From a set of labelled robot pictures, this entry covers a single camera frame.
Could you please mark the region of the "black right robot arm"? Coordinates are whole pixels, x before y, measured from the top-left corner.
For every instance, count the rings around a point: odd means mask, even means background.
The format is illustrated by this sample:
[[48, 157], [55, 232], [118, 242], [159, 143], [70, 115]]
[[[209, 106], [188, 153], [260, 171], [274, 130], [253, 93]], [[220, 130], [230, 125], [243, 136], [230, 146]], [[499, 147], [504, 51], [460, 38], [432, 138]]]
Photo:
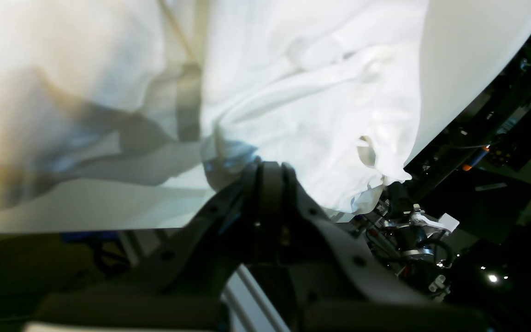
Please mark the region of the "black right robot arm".
[[407, 286], [443, 301], [450, 293], [448, 273], [457, 257], [445, 238], [460, 222], [447, 213], [431, 217], [407, 197], [379, 200], [363, 218], [361, 234], [377, 260]]

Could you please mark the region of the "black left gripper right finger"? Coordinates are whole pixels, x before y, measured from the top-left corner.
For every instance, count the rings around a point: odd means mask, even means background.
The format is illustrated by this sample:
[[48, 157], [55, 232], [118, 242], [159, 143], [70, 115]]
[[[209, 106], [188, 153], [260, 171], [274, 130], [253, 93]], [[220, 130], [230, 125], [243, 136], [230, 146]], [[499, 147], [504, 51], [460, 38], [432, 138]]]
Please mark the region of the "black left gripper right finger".
[[431, 301], [398, 281], [327, 219], [282, 164], [282, 263], [295, 293], [294, 332], [485, 332], [474, 309]]

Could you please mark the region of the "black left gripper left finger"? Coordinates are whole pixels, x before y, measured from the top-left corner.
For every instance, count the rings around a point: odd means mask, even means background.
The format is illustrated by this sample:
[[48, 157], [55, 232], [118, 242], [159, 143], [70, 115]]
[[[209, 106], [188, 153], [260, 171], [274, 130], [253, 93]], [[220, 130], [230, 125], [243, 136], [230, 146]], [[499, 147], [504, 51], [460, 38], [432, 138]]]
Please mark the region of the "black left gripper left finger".
[[261, 164], [211, 198], [188, 225], [130, 271], [52, 294], [26, 332], [256, 332], [261, 309], [242, 266]]

